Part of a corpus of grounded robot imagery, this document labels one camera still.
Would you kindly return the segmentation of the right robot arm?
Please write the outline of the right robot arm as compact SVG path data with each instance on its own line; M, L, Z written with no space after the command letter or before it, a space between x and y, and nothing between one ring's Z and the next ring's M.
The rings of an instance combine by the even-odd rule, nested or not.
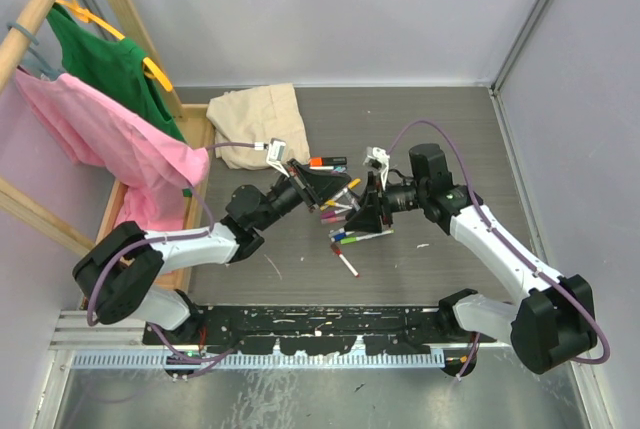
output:
M511 300L495 301L473 289L441 299L437 320L444 339L459 343L475 333L507 343L536 374L597 345L593 294L584 278L563 276L506 231L478 195L454 182L439 145L412 147L409 162L410 176L391 183L387 152L367 149L367 183L345 228L379 235L392 226L394 214L421 210L489 269Z

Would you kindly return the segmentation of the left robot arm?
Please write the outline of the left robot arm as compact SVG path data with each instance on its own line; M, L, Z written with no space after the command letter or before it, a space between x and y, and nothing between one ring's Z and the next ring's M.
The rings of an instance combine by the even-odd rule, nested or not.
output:
M350 181L345 173L290 160L268 192L238 187L225 217L208 227L157 232L134 221L119 224L72 271L88 300L88 325L135 319L178 345L191 344L204 325L203 309L181 290L156 287L156 280L178 269L249 258L263 244L263 231L301 204L322 206Z

